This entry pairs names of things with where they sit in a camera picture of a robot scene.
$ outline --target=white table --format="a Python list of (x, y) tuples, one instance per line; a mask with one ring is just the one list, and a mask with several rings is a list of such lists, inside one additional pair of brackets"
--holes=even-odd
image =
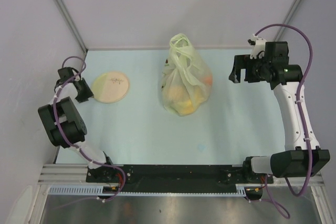
[[(194, 114), (179, 117), (161, 104), (167, 50), (89, 51), (82, 74), (88, 85), (115, 70), (128, 76), (131, 88), (117, 103), (90, 99), (77, 106), (88, 129), (86, 139), (115, 164), (234, 165), (247, 156), (284, 151), (281, 114), (269, 84), (228, 80), (234, 55), (249, 52), (199, 50), (213, 72), (212, 94)], [(84, 160), (61, 148), (56, 163)]]

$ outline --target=round wooden disc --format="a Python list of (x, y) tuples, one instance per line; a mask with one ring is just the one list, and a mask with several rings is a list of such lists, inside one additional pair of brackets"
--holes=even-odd
[(92, 84), (94, 98), (103, 103), (118, 102), (130, 88), (130, 81), (122, 72), (107, 72), (99, 76)]

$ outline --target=plastic bag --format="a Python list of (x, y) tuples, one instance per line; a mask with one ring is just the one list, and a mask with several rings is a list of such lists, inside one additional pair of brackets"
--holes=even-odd
[(184, 34), (170, 40), (169, 57), (162, 78), (164, 107), (178, 115), (189, 115), (211, 92), (212, 73)]

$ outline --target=reflective metal surface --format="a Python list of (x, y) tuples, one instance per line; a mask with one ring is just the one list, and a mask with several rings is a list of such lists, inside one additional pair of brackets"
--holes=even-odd
[(120, 196), (104, 204), (88, 199), (55, 209), (83, 196), (49, 195), (41, 223), (321, 223), (310, 189), (300, 198), (285, 187), (271, 190), (276, 200), (289, 210), (290, 220), (284, 219), (269, 203), (249, 204), (243, 198)]

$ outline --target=white arm segment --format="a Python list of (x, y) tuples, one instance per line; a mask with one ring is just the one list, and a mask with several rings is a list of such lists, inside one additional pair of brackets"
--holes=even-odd
[[(278, 100), (283, 126), (285, 128), (285, 150), (293, 151), (296, 147), (300, 147), (302, 150), (307, 149), (307, 145), (303, 140), (305, 133), (302, 127), (302, 121), (299, 114), (298, 106), (295, 104), (296, 91), (298, 88), (298, 82), (287, 82), (286, 85), (277, 85), (274, 88), (274, 95)], [(317, 141), (314, 131), (311, 128), (310, 120), (308, 117), (307, 107), (305, 103), (305, 89), (304, 85), (301, 88), (300, 100), (305, 115), (307, 128), (309, 132), (309, 140), (312, 150), (316, 149), (316, 146), (320, 146)]]
[[(59, 102), (61, 99), (65, 98), (65, 97), (70, 97), (72, 99), (73, 103), (76, 105), (77, 101), (76, 101), (75, 98), (77, 97), (77, 95), (78, 95), (78, 92), (77, 92), (77, 89), (76, 89), (75, 85), (73, 83), (69, 83), (69, 84), (65, 85), (64, 88), (62, 89), (62, 92), (61, 92), (60, 96), (58, 97), (57, 102)], [(49, 102), (49, 104), (52, 105), (53, 102), (54, 102), (54, 98), (52, 98), (52, 100)], [(67, 119), (65, 118), (65, 116), (62, 116), (62, 117), (59, 118), (59, 120), (60, 120), (60, 122), (64, 122)], [(90, 159), (92, 159), (96, 162), (99, 162), (99, 163), (103, 163), (103, 164), (106, 163), (106, 157), (105, 157), (104, 152), (95, 148), (95, 147), (93, 147), (93, 146), (90, 146), (90, 144), (87, 141), (77, 142), (76, 145), (78, 145), (81, 148), (81, 150)], [(80, 157), (82, 157), (85, 161), (87, 161), (90, 169), (96, 169), (96, 168), (100, 167), (100, 165), (90, 163), (86, 158), (84, 158), (79, 153), (79, 151), (77, 151), (76, 148), (70, 147), (69, 149), (72, 150), (72, 151), (75, 151)]]

